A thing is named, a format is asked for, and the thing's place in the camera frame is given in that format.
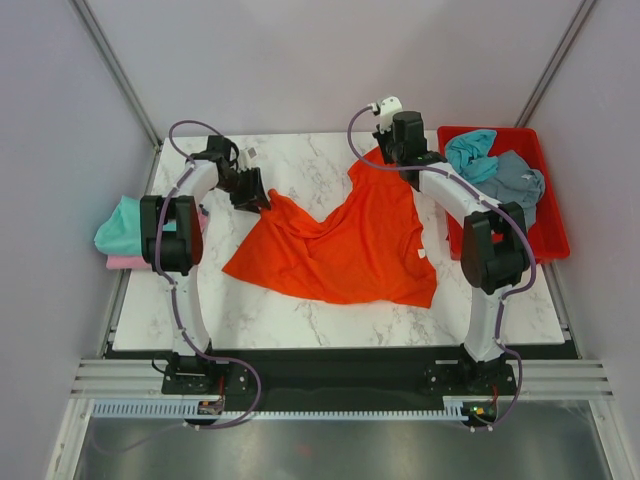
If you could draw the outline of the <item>orange t shirt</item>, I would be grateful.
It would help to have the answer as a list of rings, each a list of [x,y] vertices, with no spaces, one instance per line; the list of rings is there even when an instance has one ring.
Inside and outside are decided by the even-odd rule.
[[[351,192],[322,222],[270,190],[270,209],[261,212],[223,272],[331,304],[431,307],[437,273],[419,254],[423,226],[412,189],[382,164],[378,148],[354,163],[348,171]]]

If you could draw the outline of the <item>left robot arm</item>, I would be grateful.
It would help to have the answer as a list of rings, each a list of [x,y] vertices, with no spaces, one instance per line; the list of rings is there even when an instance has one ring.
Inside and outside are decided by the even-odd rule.
[[[271,208],[261,171],[229,138],[210,135],[206,148],[186,156],[174,186],[162,195],[146,195],[139,204],[140,243],[144,261],[165,281],[172,314],[171,354],[163,372],[167,395],[223,395],[228,360],[211,361],[198,291],[198,267],[205,236],[201,203],[213,190],[229,195],[232,207],[255,214]]]

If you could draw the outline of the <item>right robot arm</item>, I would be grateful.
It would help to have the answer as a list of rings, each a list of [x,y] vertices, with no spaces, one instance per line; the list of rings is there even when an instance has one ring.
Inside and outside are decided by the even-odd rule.
[[[373,133],[385,167],[418,192],[430,196],[463,227],[460,265],[472,287],[469,329],[457,364],[443,380],[473,394],[509,376],[502,324],[508,297],[534,284],[535,258],[524,212],[472,186],[437,152],[430,151],[421,114],[391,97],[371,105],[378,118]]]

